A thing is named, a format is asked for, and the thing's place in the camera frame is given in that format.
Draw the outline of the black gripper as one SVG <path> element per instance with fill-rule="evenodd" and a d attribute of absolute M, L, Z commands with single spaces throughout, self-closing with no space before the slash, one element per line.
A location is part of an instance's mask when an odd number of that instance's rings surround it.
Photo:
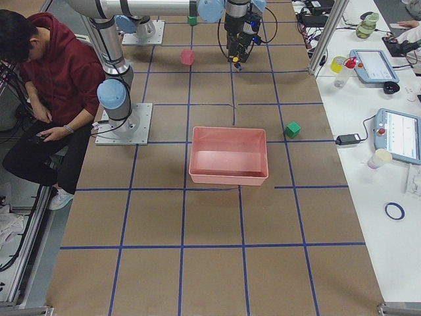
<path fill-rule="evenodd" d="M 253 42 L 253 34 L 240 32 L 237 35 L 227 33 L 228 60 L 232 63 L 234 57 L 239 58 L 239 62 L 234 64 L 237 70 L 243 70 L 245 62 L 249 57 L 248 47 Z"/>

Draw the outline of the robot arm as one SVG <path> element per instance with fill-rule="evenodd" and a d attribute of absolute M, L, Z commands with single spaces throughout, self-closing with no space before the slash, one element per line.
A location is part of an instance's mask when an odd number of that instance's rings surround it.
<path fill-rule="evenodd" d="M 260 45 L 258 35 L 266 1 L 68 1 L 87 23 L 91 42 L 109 76 L 130 70 L 122 52 L 115 24 L 116 16 L 200 17 L 203 22 L 216 23 L 224 19 L 226 60 L 238 70 L 249 56 L 250 45 Z"/>
<path fill-rule="evenodd" d="M 88 18 L 93 47 L 105 72 L 105 81 L 97 88 L 100 104 L 108 115 L 111 130 L 117 134 L 136 129 L 130 88 L 133 70 L 126 62 L 114 18 Z"/>

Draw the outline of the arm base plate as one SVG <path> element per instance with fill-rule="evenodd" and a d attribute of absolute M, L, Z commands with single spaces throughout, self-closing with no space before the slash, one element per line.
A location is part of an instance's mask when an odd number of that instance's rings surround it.
<path fill-rule="evenodd" d="M 163 20 L 150 20 L 146 23 L 123 26 L 123 46 L 161 45 L 164 36 Z"/>
<path fill-rule="evenodd" d="M 96 145 L 147 145 L 153 113 L 152 103 L 132 103 L 131 115 L 121 122 L 109 120 L 103 109 L 104 124 L 93 131 Z"/>

